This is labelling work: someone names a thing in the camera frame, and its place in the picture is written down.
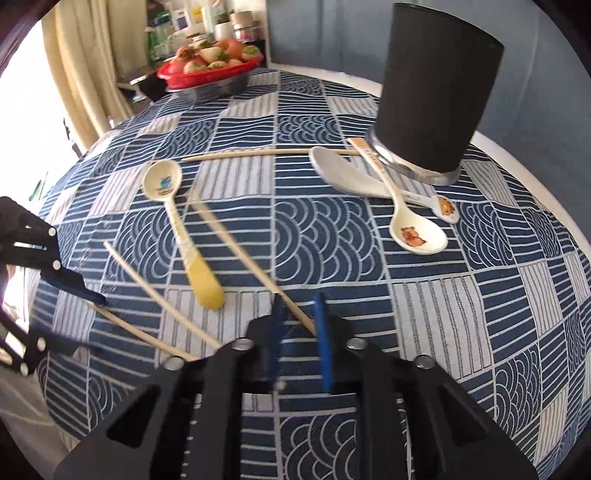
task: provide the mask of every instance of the metal bowl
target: metal bowl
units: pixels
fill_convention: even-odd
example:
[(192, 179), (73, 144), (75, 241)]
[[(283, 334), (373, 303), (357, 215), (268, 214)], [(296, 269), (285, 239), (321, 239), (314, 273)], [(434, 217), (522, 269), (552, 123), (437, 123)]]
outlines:
[(252, 70), (241, 73), (234, 77), (217, 82), (206, 83), (192, 88), (182, 90), (171, 90), (166, 88), (167, 92), (175, 93), (178, 98), (189, 103), (204, 103), (210, 100), (220, 98), (225, 95), (236, 95), (243, 92), (248, 86), (248, 80), (251, 77)]

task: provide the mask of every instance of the black cylinder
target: black cylinder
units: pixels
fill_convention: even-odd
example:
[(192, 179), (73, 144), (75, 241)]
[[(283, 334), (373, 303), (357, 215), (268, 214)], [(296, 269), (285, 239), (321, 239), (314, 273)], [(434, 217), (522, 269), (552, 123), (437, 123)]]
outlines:
[(453, 15), (395, 4), (373, 131), (378, 143), (425, 170), (458, 170), (503, 49), (493, 36)]

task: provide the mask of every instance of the beige curtain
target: beige curtain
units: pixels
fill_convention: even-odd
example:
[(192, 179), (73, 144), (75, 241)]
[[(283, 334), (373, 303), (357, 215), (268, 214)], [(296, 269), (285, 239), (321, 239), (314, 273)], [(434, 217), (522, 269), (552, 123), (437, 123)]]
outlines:
[(88, 149), (133, 115), (116, 80), (148, 63), (145, 0), (61, 0), (43, 18), (51, 74)]

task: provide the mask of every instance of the white table edge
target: white table edge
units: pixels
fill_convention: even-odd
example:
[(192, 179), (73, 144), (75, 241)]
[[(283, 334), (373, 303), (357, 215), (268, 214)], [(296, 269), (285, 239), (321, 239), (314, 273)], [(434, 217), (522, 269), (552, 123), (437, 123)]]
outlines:
[[(347, 75), (342, 72), (330, 72), (328, 70), (296, 67), (293, 65), (283, 65), (271, 62), (269, 63), (269, 68), (342, 83), (343, 85), (356, 88), (369, 93), (370, 95), (380, 96), (382, 93), (382, 86), (379, 83)], [(573, 218), (568, 214), (554, 195), (552, 195), (542, 184), (542, 182), (535, 178), (535, 176), (507, 150), (480, 132), (474, 132), (471, 142), (519, 180), (525, 188), (527, 188), (558, 219), (558, 221), (567, 228), (575, 242), (577, 242), (579, 248), (591, 259), (591, 244), (589, 244), (589, 241), (574, 222)]]

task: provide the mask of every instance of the bowl of fruit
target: bowl of fruit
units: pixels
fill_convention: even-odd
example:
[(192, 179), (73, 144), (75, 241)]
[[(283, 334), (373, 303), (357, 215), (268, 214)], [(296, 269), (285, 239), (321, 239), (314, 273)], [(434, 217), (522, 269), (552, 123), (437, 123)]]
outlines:
[(166, 81), (167, 91), (191, 102), (207, 101), (243, 91), (262, 59), (257, 47), (238, 40), (203, 41), (197, 46), (180, 47), (157, 75)]

